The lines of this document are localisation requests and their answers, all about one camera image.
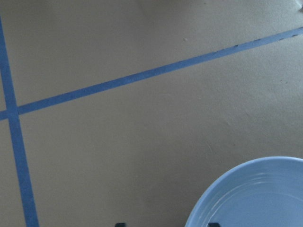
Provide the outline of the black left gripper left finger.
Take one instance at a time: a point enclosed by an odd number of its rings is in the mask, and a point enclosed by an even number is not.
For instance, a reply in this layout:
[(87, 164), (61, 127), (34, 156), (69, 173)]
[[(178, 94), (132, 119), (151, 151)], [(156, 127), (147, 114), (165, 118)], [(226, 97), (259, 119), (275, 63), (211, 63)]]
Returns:
[(116, 223), (115, 227), (125, 227), (125, 223)]

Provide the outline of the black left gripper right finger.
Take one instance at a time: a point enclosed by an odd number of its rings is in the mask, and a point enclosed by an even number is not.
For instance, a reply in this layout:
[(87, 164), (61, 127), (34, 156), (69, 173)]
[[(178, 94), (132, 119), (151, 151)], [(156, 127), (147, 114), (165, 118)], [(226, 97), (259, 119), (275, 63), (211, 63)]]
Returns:
[(208, 223), (208, 227), (220, 227), (220, 224), (217, 222), (210, 222)]

